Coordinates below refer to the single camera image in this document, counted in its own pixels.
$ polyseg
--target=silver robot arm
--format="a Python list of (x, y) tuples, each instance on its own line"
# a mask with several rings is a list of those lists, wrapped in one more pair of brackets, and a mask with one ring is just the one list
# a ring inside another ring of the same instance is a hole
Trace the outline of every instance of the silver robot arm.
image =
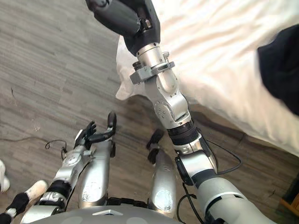
[(137, 52), (139, 69), (133, 83), (144, 82), (146, 94), (163, 126), (168, 130), (176, 164), (183, 181), (197, 190), (206, 224), (273, 224), (228, 180), (217, 175), (215, 158), (203, 136), (193, 126), (188, 103), (178, 88), (177, 78), (158, 43)]
[[(179, 90), (172, 71), (174, 63), (169, 62), (169, 53), (160, 49), (160, 23), (151, 0), (86, 2), (99, 22), (124, 36), (128, 50), (137, 57), (131, 81), (144, 82), (146, 95), (178, 154), (180, 175), (187, 185), (197, 189), (205, 223), (273, 223), (231, 182), (217, 175), (213, 153), (194, 126), (188, 103)], [(131, 19), (122, 24), (121, 18)]]

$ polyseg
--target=screw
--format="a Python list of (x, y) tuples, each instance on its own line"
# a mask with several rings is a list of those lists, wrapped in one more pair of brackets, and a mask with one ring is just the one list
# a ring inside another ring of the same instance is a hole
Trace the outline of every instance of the screw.
[(163, 52), (163, 57), (164, 57), (165, 60), (167, 60), (168, 57), (169, 57), (169, 52), (168, 51)]

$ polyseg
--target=black cable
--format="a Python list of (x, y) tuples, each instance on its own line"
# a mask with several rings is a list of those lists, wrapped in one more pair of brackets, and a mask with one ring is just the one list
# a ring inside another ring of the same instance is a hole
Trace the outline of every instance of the black cable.
[(63, 153), (64, 154), (67, 153), (67, 150), (66, 150), (67, 149), (67, 144), (66, 144), (66, 141), (62, 140), (62, 139), (56, 139), (56, 140), (48, 141), (48, 140), (40, 138), (40, 137), (30, 136), (30, 137), (26, 137), (26, 138), (23, 138), (23, 139), (6, 139), (6, 138), (0, 138), (0, 141), (20, 142), (20, 141), (27, 141), (27, 140), (31, 140), (31, 139), (36, 139), (36, 140), (40, 140), (40, 141), (46, 142), (45, 149), (49, 149), (50, 148), (50, 143), (52, 143), (52, 142), (55, 142), (55, 141), (62, 141), (62, 142), (64, 142), (64, 147), (61, 147), (61, 153), (60, 153), (61, 159), (64, 160)]
[[(194, 194), (190, 194), (189, 196), (192, 197), (192, 198), (194, 198), (194, 199), (197, 199), (196, 195), (194, 195)], [(181, 219), (180, 216), (179, 216), (179, 212), (178, 212), (178, 211), (179, 211), (179, 207), (180, 207), (182, 201), (183, 201), (186, 197), (187, 197), (187, 195), (182, 196), (182, 197), (179, 199), (179, 201), (178, 201), (178, 205), (177, 205), (177, 217), (178, 217), (178, 221), (181, 222), (181, 223), (184, 223), (184, 224), (186, 224), (186, 223), (182, 221), (182, 219)]]
[(35, 136), (31, 136), (31, 137), (26, 137), (26, 138), (23, 138), (23, 139), (3, 139), (3, 138), (0, 138), (0, 141), (7, 141), (7, 142), (20, 142), (20, 141), (26, 141), (26, 140), (30, 140), (30, 139), (37, 139), (37, 140), (40, 140), (40, 141), (45, 141), (47, 142), (48, 140), (46, 139), (43, 139), (43, 138), (40, 138), (40, 137), (35, 137)]
[(49, 149), (50, 148), (50, 143), (52, 142), (56, 142), (56, 141), (61, 141), (61, 142), (64, 142), (64, 147), (61, 147), (61, 151), (60, 151), (60, 156), (61, 156), (61, 159), (64, 160), (64, 156), (63, 156), (63, 153), (66, 154), (67, 153), (67, 144), (66, 144), (66, 141), (63, 140), (63, 139), (55, 139), (55, 140), (52, 140), (52, 141), (48, 141), (45, 145), (45, 149)]
[(196, 197), (194, 194), (191, 194), (191, 195), (189, 194), (189, 192), (188, 192), (188, 190), (187, 190), (187, 188), (186, 188), (186, 186), (185, 186), (184, 183), (183, 183), (183, 188), (184, 188), (186, 194), (185, 194), (184, 196), (182, 196), (182, 197), (180, 198), (180, 200), (178, 201), (178, 205), (177, 205), (177, 217), (178, 217), (178, 220), (179, 220), (181, 223), (184, 223), (184, 222), (181, 220), (180, 216), (179, 216), (179, 207), (180, 207), (182, 201), (187, 197), (187, 198), (188, 198), (188, 201), (189, 201), (189, 204), (190, 204), (190, 206), (191, 206), (191, 208), (192, 208), (192, 210), (193, 210), (193, 212), (194, 212), (196, 218), (199, 220), (199, 222), (200, 222), (201, 224), (204, 224), (204, 221), (201, 219), (200, 215), (199, 215), (198, 212), (196, 211), (196, 208), (194, 207), (194, 204), (193, 204), (193, 202), (192, 202), (192, 200), (191, 200), (191, 197), (193, 197), (194, 199), (197, 199), (197, 197)]
[(184, 190), (185, 190), (185, 192), (186, 192), (188, 201), (189, 201), (189, 203), (190, 203), (190, 205), (191, 205), (191, 208), (192, 208), (192, 210), (193, 210), (193, 212), (194, 212), (196, 218), (199, 220), (199, 222), (200, 222), (201, 224), (204, 224), (204, 221), (202, 221), (201, 217), (199, 216), (198, 212), (196, 211), (196, 208), (194, 207), (194, 204), (193, 204), (193, 202), (192, 202), (192, 200), (191, 200), (191, 198), (190, 198), (190, 195), (189, 195), (189, 192), (188, 192), (188, 190), (187, 190), (187, 188), (186, 188), (186, 186), (185, 186), (185, 183), (183, 183), (183, 188), (184, 188)]
[(229, 173), (229, 172), (232, 172), (232, 171), (238, 169), (238, 168), (242, 165), (242, 160), (241, 160), (241, 158), (240, 158), (238, 155), (236, 155), (235, 153), (233, 153), (233, 152), (231, 152), (231, 151), (229, 151), (229, 150), (227, 150), (227, 149), (225, 149), (225, 148), (219, 146), (218, 144), (216, 144), (216, 143), (214, 143), (214, 142), (212, 142), (212, 141), (209, 141), (209, 140), (207, 140), (207, 141), (210, 142), (210, 143), (212, 143), (212, 144), (214, 144), (214, 145), (216, 145), (217, 147), (223, 149), (224, 151), (228, 152), (229, 154), (233, 155), (233, 156), (239, 161), (238, 165), (236, 165), (236, 166), (234, 166), (234, 167), (232, 167), (232, 168), (230, 168), (230, 169), (227, 169), (227, 170), (223, 170), (223, 171), (221, 171), (221, 172), (218, 172), (217, 175), (227, 174), (227, 173)]

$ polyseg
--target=metal bracket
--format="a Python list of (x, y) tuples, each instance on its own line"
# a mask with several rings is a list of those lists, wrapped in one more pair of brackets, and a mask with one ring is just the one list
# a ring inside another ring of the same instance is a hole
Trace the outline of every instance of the metal bracket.
[(174, 62), (170, 63), (161, 63), (154, 68), (151, 68), (150, 66), (144, 66), (140, 69), (138, 69), (136, 72), (134, 72), (132, 75), (130, 75), (130, 79), (133, 84), (142, 83), (145, 80), (167, 70), (173, 68)]

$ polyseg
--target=shoe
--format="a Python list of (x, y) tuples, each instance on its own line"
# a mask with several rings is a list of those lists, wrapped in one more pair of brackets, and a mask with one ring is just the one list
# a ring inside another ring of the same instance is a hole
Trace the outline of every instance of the shoe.
[(48, 189), (48, 184), (44, 180), (37, 181), (31, 186), (28, 190), (25, 191), (29, 198), (29, 202), (34, 199), (37, 199), (39, 196), (43, 195)]
[(0, 160), (0, 192), (5, 192), (10, 187), (10, 182), (8, 178), (5, 176), (5, 171), (6, 171), (5, 165)]

